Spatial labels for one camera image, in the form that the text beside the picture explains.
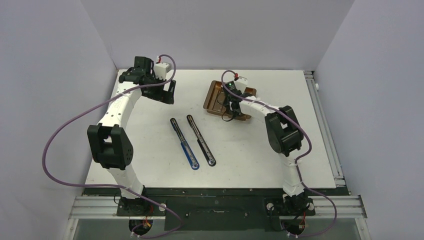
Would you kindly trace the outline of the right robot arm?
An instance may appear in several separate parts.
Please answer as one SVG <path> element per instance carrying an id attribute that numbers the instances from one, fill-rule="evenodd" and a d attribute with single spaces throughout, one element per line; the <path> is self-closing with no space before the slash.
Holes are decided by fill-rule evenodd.
<path id="1" fill-rule="evenodd" d="M 235 81 L 225 83 L 221 88 L 224 92 L 223 105 L 235 116 L 248 115 L 265 124 L 270 147 L 282 160 L 282 188 L 288 196 L 283 199 L 282 207 L 289 214 L 297 213 L 303 206 L 297 195 L 304 191 L 302 180 L 297 171 L 298 164 L 290 157 L 290 153 L 302 147 L 303 133 L 293 109 L 290 106 L 276 107 L 268 105 L 255 96 L 242 93 Z"/>

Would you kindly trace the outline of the black stapler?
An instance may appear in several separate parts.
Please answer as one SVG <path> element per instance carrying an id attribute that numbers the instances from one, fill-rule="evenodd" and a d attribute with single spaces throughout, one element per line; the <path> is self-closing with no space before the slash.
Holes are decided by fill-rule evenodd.
<path id="1" fill-rule="evenodd" d="M 209 146 L 207 145 L 205 139 L 203 138 L 203 136 L 202 136 L 199 128 L 197 127 L 197 125 L 196 125 L 196 123 L 194 121 L 193 116 L 191 114 L 188 114 L 186 116 L 186 119 L 187 119 L 187 121 L 188 121 L 191 129 L 193 130 L 193 132 L 194 132 L 194 134 L 195 134 L 195 136 L 197 138 L 197 143 L 198 143 L 200 149 L 202 150 L 202 153 L 203 153 L 203 155 L 205 157 L 205 160 L 207 161 L 207 164 L 210 167 L 214 167 L 216 165 L 216 163 L 217 163 L 216 162 L 216 159 L 213 156 L 213 154 L 212 154 Z"/>

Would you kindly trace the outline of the blue stapler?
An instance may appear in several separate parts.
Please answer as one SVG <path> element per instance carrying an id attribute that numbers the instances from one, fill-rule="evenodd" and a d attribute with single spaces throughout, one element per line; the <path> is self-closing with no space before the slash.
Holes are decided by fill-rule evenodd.
<path id="1" fill-rule="evenodd" d="M 182 150 L 183 150 L 183 152 L 184 152 L 184 154 L 185 154 L 185 156 L 186 156 L 186 158 L 189 162 L 191 169 L 192 170 L 198 170 L 199 167 L 200 167 L 199 162 L 196 159 L 196 156 L 194 155 L 194 153 L 193 153 L 190 145 L 188 144 L 186 138 L 184 137 L 184 134 L 181 131 L 181 129 L 180 129 L 178 123 L 177 123 L 177 120 L 175 118 L 171 118 L 170 123 L 172 125 L 172 128 L 176 132 L 179 140 L 180 140 L 181 148 L 182 148 Z"/>

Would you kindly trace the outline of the brown plastic tray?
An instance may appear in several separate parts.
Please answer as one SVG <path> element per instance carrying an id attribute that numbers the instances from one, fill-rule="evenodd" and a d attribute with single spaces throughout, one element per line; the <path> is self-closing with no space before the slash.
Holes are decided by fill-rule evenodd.
<path id="1" fill-rule="evenodd" d="M 247 86 L 243 94 L 243 97 L 239 96 L 239 98 L 242 99 L 242 98 L 247 98 L 250 96 L 255 96 L 256 93 L 257 93 L 257 90 L 255 88 L 251 88 Z M 225 99 L 225 94 L 224 94 L 224 87 L 222 87 L 222 83 L 217 80 L 213 80 L 210 84 L 208 93 L 206 95 L 203 108 L 210 114 L 218 115 L 221 117 L 226 116 L 229 119 L 230 118 L 229 115 L 224 114 L 226 110 L 226 108 L 224 107 L 224 99 Z M 243 116 L 237 117 L 234 120 L 246 121 L 250 118 L 251 118 L 250 115 L 243 114 Z"/>

